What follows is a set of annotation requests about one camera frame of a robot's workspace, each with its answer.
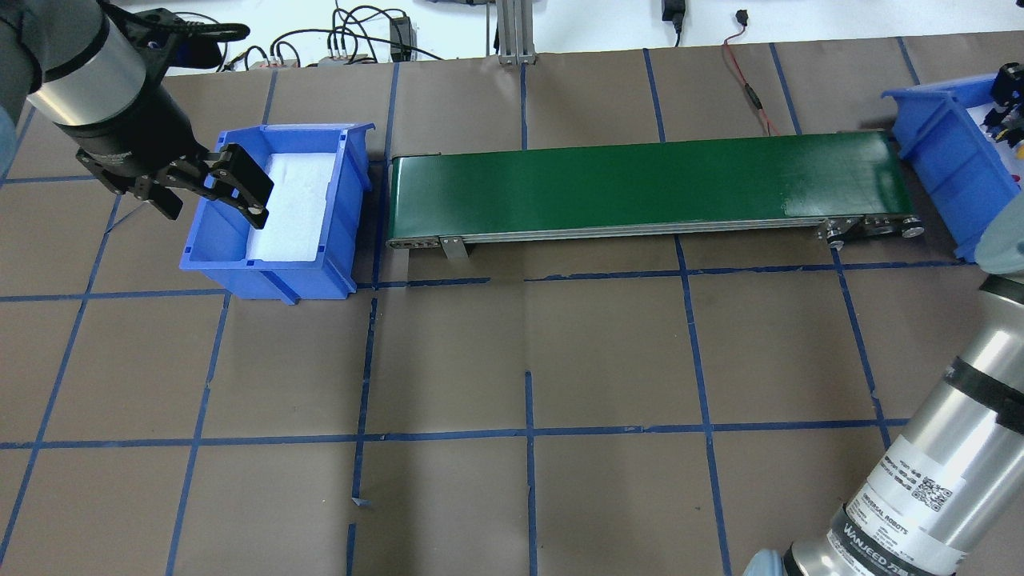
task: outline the black cable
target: black cable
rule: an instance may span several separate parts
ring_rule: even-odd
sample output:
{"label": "black cable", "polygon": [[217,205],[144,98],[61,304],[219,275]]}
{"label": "black cable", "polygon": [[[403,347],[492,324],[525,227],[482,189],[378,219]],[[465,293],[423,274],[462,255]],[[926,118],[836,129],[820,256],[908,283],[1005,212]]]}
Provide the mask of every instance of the black cable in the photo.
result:
{"label": "black cable", "polygon": [[[341,8],[341,6],[338,5],[338,0],[334,0],[334,7],[335,8]],[[403,15],[406,17],[409,17],[409,13],[406,10],[402,10],[401,8],[385,8],[383,11],[385,11],[385,12],[398,12],[399,14],[401,14],[401,15]]]}
{"label": "black cable", "polygon": [[108,2],[101,2],[99,5],[111,17],[134,23],[138,26],[148,28],[150,30],[204,36],[217,42],[234,42],[236,40],[244,40],[250,33],[249,27],[244,24],[160,24],[136,16],[124,8],[115,6],[114,4],[110,4]]}
{"label": "black cable", "polygon": [[176,16],[196,16],[196,17],[208,19],[208,20],[212,22],[213,24],[220,24],[220,20],[218,20],[216,18],[213,18],[211,16],[208,16],[206,14],[201,14],[199,12],[174,12],[174,15],[176,15]]}
{"label": "black cable", "polygon": [[263,56],[264,60],[269,60],[270,59],[270,58],[266,57],[266,52],[263,50],[263,48],[260,48],[259,46],[253,45],[253,46],[249,46],[248,48],[246,48],[246,50],[244,52],[242,52],[238,56],[234,56],[234,59],[232,59],[231,61],[227,63],[227,68],[230,68],[230,69],[233,70],[234,69],[234,65],[237,65],[239,63],[239,60],[243,60],[245,63],[245,65],[246,65],[246,70],[249,70],[249,52],[252,52],[253,50],[256,50],[257,52],[259,52],[260,55]]}
{"label": "black cable", "polygon": [[344,34],[344,35],[351,36],[352,38],[361,38],[364,40],[371,40],[373,42],[382,42],[384,44],[390,44],[391,46],[399,46],[401,48],[413,50],[414,52],[420,52],[421,54],[423,54],[425,56],[429,56],[429,57],[434,58],[436,60],[442,60],[442,59],[444,59],[444,58],[438,56],[437,54],[428,52],[426,50],[417,48],[415,46],[410,46],[408,44],[399,44],[398,42],[392,42],[390,40],[384,40],[383,38],[375,38],[373,36],[365,36],[365,35],[355,34],[354,32],[352,32],[350,30],[347,30],[347,29],[342,29],[342,30],[327,30],[327,29],[324,29],[324,28],[303,28],[301,30],[293,30],[291,32],[286,32],[285,34],[282,34],[281,36],[274,38],[273,42],[270,43],[270,46],[271,46],[270,49],[273,50],[273,47],[278,45],[278,42],[281,42],[282,40],[284,40],[285,38],[288,38],[289,36],[294,36],[296,34],[306,34],[306,33],[311,33],[311,32],[318,32],[321,34],[341,33],[341,34]]}
{"label": "black cable", "polygon": [[284,40],[278,42],[278,59],[281,60],[281,65],[285,65],[285,56],[281,53],[282,44],[288,46],[293,52],[295,52],[295,68],[302,68],[302,60],[299,58],[299,51],[295,49],[295,46],[293,46],[291,42],[286,42]]}
{"label": "black cable", "polygon": [[347,33],[349,36],[352,36],[353,38],[354,37],[359,37],[359,38],[362,38],[365,40],[372,40],[374,42],[383,42],[385,44],[390,44],[391,46],[398,46],[399,48],[404,48],[407,50],[412,50],[414,52],[419,52],[419,53],[421,53],[421,54],[423,54],[425,56],[429,56],[431,58],[434,58],[435,60],[442,60],[442,59],[444,59],[444,58],[438,56],[437,54],[434,54],[432,52],[428,52],[426,50],[417,48],[416,46],[410,46],[409,44],[402,44],[402,43],[398,43],[398,42],[392,42],[390,40],[384,40],[383,38],[373,38],[373,37],[370,37],[370,36],[358,36],[357,34],[353,34],[351,31],[347,31],[345,33]]}
{"label": "black cable", "polygon": [[[352,10],[351,12],[349,12],[349,11],[343,10],[341,8],[336,8],[335,11],[334,11],[334,13],[332,13],[332,15],[331,15],[331,25],[332,25],[332,28],[334,30],[337,30],[339,28],[338,25],[336,24],[337,20],[335,18],[335,15],[337,15],[338,12],[342,12],[344,14],[344,16],[345,16],[345,18],[341,23],[341,28],[343,30],[347,30],[348,29],[349,18],[351,18],[352,24],[354,24],[355,26],[359,27],[359,30],[362,32],[362,35],[367,36],[368,38],[370,37],[370,35],[367,33],[366,27],[362,26],[362,23],[365,23],[365,22],[373,18],[377,14],[374,14],[373,16],[369,16],[369,17],[362,18],[360,20],[360,19],[358,19],[355,16],[355,13],[354,13],[355,10]],[[338,35],[337,35],[337,33],[332,33],[331,37],[334,38],[334,42],[335,42],[334,46],[335,46],[335,48],[337,48],[338,47]],[[348,58],[348,64],[352,64],[352,60],[355,59],[355,56],[356,56],[356,54],[359,51],[359,40],[358,40],[358,38],[353,38],[353,40],[355,41],[355,45],[352,46],[352,54]],[[367,45],[370,47],[370,55],[373,56],[373,58],[375,60],[378,59],[377,58],[377,50],[374,49],[373,42],[368,42]],[[345,35],[344,35],[344,33],[342,33],[342,35],[341,35],[341,47],[345,48]]]}
{"label": "black cable", "polygon": [[[174,15],[176,15],[176,16],[196,16],[196,17],[199,17],[199,18],[206,18],[206,19],[212,22],[213,24],[220,24],[220,22],[217,18],[215,18],[213,16],[208,16],[206,14],[201,14],[199,12],[187,12],[187,11],[184,11],[184,12],[174,12]],[[221,48],[223,54],[220,56],[220,66],[218,66],[217,70],[215,70],[214,72],[221,72],[221,71],[223,71],[224,70],[224,65],[227,64],[227,42],[223,42],[223,45],[224,46]]]}
{"label": "black cable", "polygon": [[[387,10],[382,10],[382,9],[378,8],[377,6],[369,6],[367,4],[360,4],[360,5],[352,8],[351,13],[354,15],[355,12],[357,12],[359,10],[374,10],[374,15],[373,16],[370,16],[370,17],[368,17],[368,18],[366,18],[366,19],[364,19],[361,22],[367,22],[367,20],[372,19],[373,17],[378,16],[378,15],[386,17],[387,22],[388,22],[388,27],[389,27],[388,31],[390,31],[391,28],[394,28],[395,33],[398,35],[398,43],[401,44],[401,45],[406,45],[406,40],[401,37],[401,29],[398,28],[398,25],[396,25],[394,23],[394,18],[391,17],[391,15],[387,13],[388,10],[398,10],[398,8],[388,8]],[[402,14],[403,17],[409,17],[409,15],[406,14],[404,10],[401,10],[401,14]],[[365,29],[362,30],[362,34],[367,34],[367,31]]]}

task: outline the blue tape line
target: blue tape line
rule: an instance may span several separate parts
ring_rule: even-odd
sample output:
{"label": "blue tape line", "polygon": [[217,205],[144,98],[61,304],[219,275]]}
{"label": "blue tape line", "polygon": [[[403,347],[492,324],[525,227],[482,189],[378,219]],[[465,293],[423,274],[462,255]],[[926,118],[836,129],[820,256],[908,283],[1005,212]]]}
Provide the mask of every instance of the blue tape line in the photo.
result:
{"label": "blue tape line", "polygon": [[778,73],[778,81],[782,84],[782,95],[785,96],[785,106],[790,108],[790,119],[793,120],[793,129],[798,135],[803,134],[804,131],[800,129],[800,120],[797,119],[797,109],[793,106],[793,95],[790,94],[790,85],[785,82],[785,73],[782,72],[782,61],[778,58],[778,50],[775,49],[775,43],[768,44],[768,48],[771,50],[771,59],[775,60],[775,72]]}
{"label": "blue tape line", "polygon": [[362,485],[362,450],[366,446],[367,413],[370,411],[370,378],[374,365],[374,338],[377,332],[377,298],[370,302],[370,321],[367,326],[367,351],[362,360],[362,394],[359,397],[359,423],[355,443],[355,463],[352,465],[352,498],[359,497]]}
{"label": "blue tape line", "polygon": [[397,105],[398,96],[398,71],[401,63],[394,63],[391,71],[391,93],[388,96],[387,105],[387,131],[384,132],[384,162],[391,163],[391,135],[394,133],[394,109]]}
{"label": "blue tape line", "polygon": [[534,373],[526,371],[526,496],[527,530],[529,533],[529,576],[537,576],[537,460],[534,457]]}
{"label": "blue tape line", "polygon": [[220,342],[224,336],[224,326],[227,323],[227,310],[231,303],[231,295],[224,293],[223,304],[220,307],[220,319],[213,336],[213,346],[210,349],[210,365],[206,372],[206,382],[203,385],[203,398],[199,404],[199,415],[196,417],[196,428],[193,430],[191,446],[188,450],[188,463],[185,465],[185,479],[181,485],[181,498],[178,500],[178,512],[174,519],[174,532],[171,535],[171,547],[167,553],[166,576],[174,573],[174,563],[178,556],[178,542],[181,539],[181,527],[184,524],[185,509],[188,505],[188,493],[191,490],[191,479],[196,471],[196,458],[199,455],[200,440],[203,438],[203,425],[206,423],[206,411],[210,405],[210,382],[217,367],[220,356]]}
{"label": "blue tape line", "polygon": [[223,288],[200,288],[195,290],[151,290],[138,292],[91,292],[83,297],[89,300],[115,300],[120,298],[169,298],[183,296],[229,295]]}
{"label": "blue tape line", "polygon": [[80,174],[76,176],[42,176],[38,178],[8,178],[5,183],[8,184],[33,184],[42,182],[77,182],[83,180],[94,180],[95,176],[92,174]]}
{"label": "blue tape line", "polygon": [[[114,205],[111,207],[111,215],[106,218],[106,227],[104,231],[111,229],[111,224],[118,217],[118,207],[121,206],[121,197],[114,197]],[[89,298],[92,295],[92,286],[96,283],[96,275],[99,273],[99,263],[103,259],[103,252],[106,251],[106,243],[110,242],[111,235],[103,233],[103,237],[99,240],[99,249],[96,250],[96,258],[92,261],[92,270],[89,272],[89,283],[85,286],[84,297]]]}
{"label": "blue tape line", "polygon": [[[111,213],[106,218],[106,228],[103,230],[109,229],[111,222],[117,217],[120,200],[120,197],[114,200]],[[96,249],[96,257],[92,262],[92,271],[89,274],[89,282],[86,285],[85,294],[88,294],[92,290],[92,284],[96,280],[96,271],[99,270],[99,262],[103,259],[103,251],[106,249],[108,238],[108,235],[104,234],[99,242],[99,247]],[[11,507],[10,517],[7,520],[7,527],[4,529],[3,540],[0,540],[0,566],[3,566],[3,559],[7,554],[7,546],[10,545],[10,537],[14,533],[14,525],[17,524],[17,515],[22,510],[22,504],[25,502],[25,494],[29,490],[29,482],[32,480],[32,472],[36,467],[36,459],[39,457],[43,439],[46,437],[46,427],[50,423],[50,416],[53,415],[53,407],[56,405],[57,395],[60,393],[60,384],[63,382],[63,376],[68,371],[68,364],[71,362],[72,351],[75,348],[75,339],[78,338],[78,331],[82,328],[82,319],[85,317],[87,303],[88,300],[83,299],[82,303],[78,306],[78,315],[75,316],[75,323],[72,325],[71,334],[68,336],[68,345],[65,346],[63,356],[60,358],[60,367],[57,369],[57,375],[53,380],[53,387],[50,388],[50,396],[46,401],[46,409],[43,411],[39,429],[36,431],[36,440],[33,443],[32,453],[29,455],[29,462],[25,467],[25,475],[22,477],[22,484],[17,489],[17,496],[14,498],[14,505]]]}
{"label": "blue tape line", "polygon": [[863,264],[843,264],[844,270],[894,270],[909,268],[951,268],[951,266],[973,266],[973,262],[962,260],[925,260],[921,262],[872,262]]}
{"label": "blue tape line", "polygon": [[874,407],[874,417],[882,433],[882,443],[886,449],[892,444],[889,438],[889,429],[886,427],[886,416],[882,411],[882,402],[874,387],[874,374],[871,372],[871,363],[867,360],[867,347],[864,345],[864,336],[860,332],[860,322],[857,320],[857,311],[853,307],[853,296],[850,295],[850,286],[846,282],[846,274],[843,272],[843,261],[836,250],[833,253],[833,266],[836,269],[836,276],[839,277],[839,286],[843,291],[843,300],[846,302],[846,314],[850,318],[850,327],[853,329],[853,338],[857,342],[857,354],[860,355],[860,365],[864,370],[864,380],[867,382],[867,392],[871,397],[871,405]]}
{"label": "blue tape line", "polygon": [[185,508],[188,506],[188,493],[191,490],[191,479],[196,471],[196,458],[199,455],[200,439],[203,438],[203,423],[206,420],[206,408],[210,403],[210,386],[203,386],[203,399],[199,405],[199,416],[196,417],[196,429],[193,431],[191,448],[188,450],[188,463],[185,465],[185,479],[181,485],[181,496],[178,499],[178,511],[174,518],[174,532],[171,533],[171,547],[167,552],[167,570],[165,576],[174,574],[174,563],[178,557],[178,543],[181,541],[181,527],[185,521]]}
{"label": "blue tape line", "polygon": [[263,122],[261,124],[266,124],[270,121],[270,107],[273,105],[273,90],[278,87],[278,71],[270,71],[270,87],[266,90],[266,105],[263,106]]}
{"label": "blue tape line", "polygon": [[797,422],[738,422],[715,424],[714,427],[715,431],[763,431],[866,428],[878,424],[878,420],[805,420]]}
{"label": "blue tape line", "polygon": [[643,49],[643,61],[647,65],[647,82],[650,83],[650,97],[654,100],[654,120],[657,121],[657,141],[665,143],[665,123],[662,121],[662,102],[657,97],[654,82],[654,67],[650,64],[650,50]]}
{"label": "blue tape line", "polygon": [[910,59],[910,52],[906,49],[906,43],[903,42],[902,36],[896,37],[896,42],[899,43],[899,51],[903,52],[903,61],[906,63],[906,69],[910,71],[910,78],[913,79],[913,83],[921,84],[921,78],[918,76],[918,71],[913,68],[913,60]]}
{"label": "blue tape line", "polygon": [[38,296],[0,296],[0,302],[51,302],[56,300],[81,300],[84,294],[40,294]]}
{"label": "blue tape line", "polygon": [[249,438],[203,438],[200,446],[278,446],[286,444],[345,444],[356,442],[354,434],[313,436],[256,436]]}
{"label": "blue tape line", "polygon": [[[905,426],[909,418],[886,418],[887,426]],[[878,420],[803,420],[793,422],[733,422],[713,424],[715,431],[758,431],[758,430],[804,430],[821,428],[861,428],[874,426]],[[535,427],[534,436],[622,436],[642,434],[697,434],[703,433],[703,424],[655,424],[651,426],[566,426]],[[474,440],[487,438],[524,438],[525,428],[490,428],[482,430],[458,430],[439,433],[387,433],[311,435],[311,436],[261,436],[248,438],[204,438],[200,446],[273,446],[288,444],[348,444],[358,442],[431,442],[444,440]],[[39,448],[147,448],[166,446],[190,446],[187,438],[157,438],[137,440],[58,440],[43,442]],[[33,442],[0,442],[0,450],[30,450]]]}
{"label": "blue tape line", "polygon": [[395,63],[391,70],[391,93],[387,105],[387,130],[384,133],[384,173],[381,175],[380,191],[377,193],[377,234],[374,240],[374,273],[371,278],[376,290],[381,281],[381,261],[384,259],[384,229],[388,221],[389,186],[391,168],[391,136],[394,133],[394,109],[398,97],[398,71],[401,64]]}
{"label": "blue tape line", "polygon": [[751,266],[751,268],[706,268],[687,271],[689,276],[735,274],[740,272],[753,272],[757,274],[774,274],[784,272],[822,272],[831,271],[831,264],[799,264],[786,266]]}
{"label": "blue tape line", "polygon": [[355,523],[348,525],[348,542],[345,545],[345,576],[352,576],[355,569]]}
{"label": "blue tape line", "polygon": [[708,472],[711,479],[711,495],[715,505],[715,524],[718,527],[718,545],[722,554],[722,571],[725,576],[732,576],[732,564],[729,560],[729,543],[725,532],[725,513],[722,509],[722,490],[718,482],[718,461],[715,457],[715,428],[711,419],[711,408],[708,403],[708,388],[705,385],[703,363],[700,361],[700,343],[697,339],[697,325],[693,315],[693,300],[690,294],[690,281],[686,268],[686,256],[679,235],[675,237],[676,258],[679,260],[679,277],[683,283],[683,305],[686,308],[686,325],[690,334],[690,347],[693,351],[693,372],[697,380],[697,397],[700,400],[700,422],[703,426],[705,445],[708,452]]}
{"label": "blue tape line", "polygon": [[216,296],[227,293],[221,288],[199,290],[154,290],[142,292],[90,292],[88,294],[37,294],[0,296],[0,302],[50,302],[58,300],[114,300],[119,298],[162,298],[172,296]]}
{"label": "blue tape line", "polygon": [[651,270],[639,272],[598,272],[579,274],[552,274],[544,278],[527,278],[524,282],[561,282],[565,280],[613,280],[624,278],[667,278],[679,276],[678,270]]}
{"label": "blue tape line", "polygon": [[641,430],[642,434],[692,434],[705,431],[705,425],[701,424],[662,424],[653,426],[644,426]]}
{"label": "blue tape line", "polygon": [[486,284],[489,278],[452,278],[446,280],[410,280],[406,283],[409,288],[423,288],[426,286],[466,286],[471,284]]}
{"label": "blue tape line", "polygon": [[3,174],[0,174],[0,188],[3,188],[5,183],[10,181],[7,179],[7,174],[10,172],[11,167],[14,166],[14,161],[17,160],[17,152],[22,150],[22,142],[25,141],[25,135],[29,133],[29,125],[32,124],[32,119],[35,118],[35,116],[36,109],[33,107],[29,109],[29,115],[25,117],[25,124],[22,125],[22,133],[17,135],[17,140],[14,141],[14,156],[11,159],[10,166],[7,166],[7,168],[3,171]]}
{"label": "blue tape line", "polygon": [[520,150],[529,150],[528,128],[526,126],[526,65],[519,65],[519,124]]}
{"label": "blue tape line", "polygon": [[[423,288],[427,286],[466,286],[469,284],[487,284],[489,278],[442,278],[437,280],[410,280],[397,282],[380,282],[377,289],[385,288]],[[371,288],[372,285],[360,284],[358,288]]]}
{"label": "blue tape line", "polygon": [[386,433],[366,434],[359,437],[361,442],[430,442],[435,440],[473,440],[481,438],[516,438],[524,437],[522,428],[493,428],[485,430],[461,430],[440,433]]}
{"label": "blue tape line", "polygon": [[187,438],[152,438],[138,440],[51,440],[43,442],[43,450],[68,448],[155,448],[166,446],[190,446]]}
{"label": "blue tape line", "polygon": [[220,306],[220,320],[217,322],[217,332],[213,337],[213,352],[210,353],[210,365],[206,370],[206,383],[213,381],[217,370],[217,359],[220,357],[220,342],[224,339],[224,326],[227,324],[227,307],[231,304],[231,295],[224,294],[224,302]]}

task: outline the connector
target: connector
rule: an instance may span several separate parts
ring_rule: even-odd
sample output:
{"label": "connector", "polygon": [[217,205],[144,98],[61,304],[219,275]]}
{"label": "connector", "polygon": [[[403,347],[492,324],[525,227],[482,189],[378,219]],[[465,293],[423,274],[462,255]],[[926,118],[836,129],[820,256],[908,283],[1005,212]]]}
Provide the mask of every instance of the connector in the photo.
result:
{"label": "connector", "polygon": [[683,32],[686,17],[686,0],[662,0],[662,22],[671,22],[676,34]]}

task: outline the green conveyor belt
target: green conveyor belt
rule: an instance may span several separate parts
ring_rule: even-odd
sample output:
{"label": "green conveyor belt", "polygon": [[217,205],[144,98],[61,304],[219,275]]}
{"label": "green conveyor belt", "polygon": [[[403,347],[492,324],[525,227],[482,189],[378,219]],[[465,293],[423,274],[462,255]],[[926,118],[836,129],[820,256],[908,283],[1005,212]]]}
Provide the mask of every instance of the green conveyor belt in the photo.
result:
{"label": "green conveyor belt", "polygon": [[392,173],[390,243],[813,225],[911,214],[882,132],[419,156]]}

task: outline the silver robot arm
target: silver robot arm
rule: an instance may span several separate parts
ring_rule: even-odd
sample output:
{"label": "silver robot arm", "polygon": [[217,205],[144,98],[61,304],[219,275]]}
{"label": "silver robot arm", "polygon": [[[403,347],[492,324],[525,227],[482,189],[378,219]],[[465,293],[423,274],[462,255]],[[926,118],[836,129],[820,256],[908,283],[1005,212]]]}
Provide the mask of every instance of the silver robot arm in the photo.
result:
{"label": "silver robot arm", "polygon": [[217,43],[248,34],[164,9],[132,14],[106,0],[0,2],[0,168],[12,162],[28,98],[79,143],[76,158],[112,192],[175,219],[182,204],[170,189],[184,189],[263,228],[273,182],[242,147],[210,153],[199,145],[160,85],[170,66],[217,66]]}

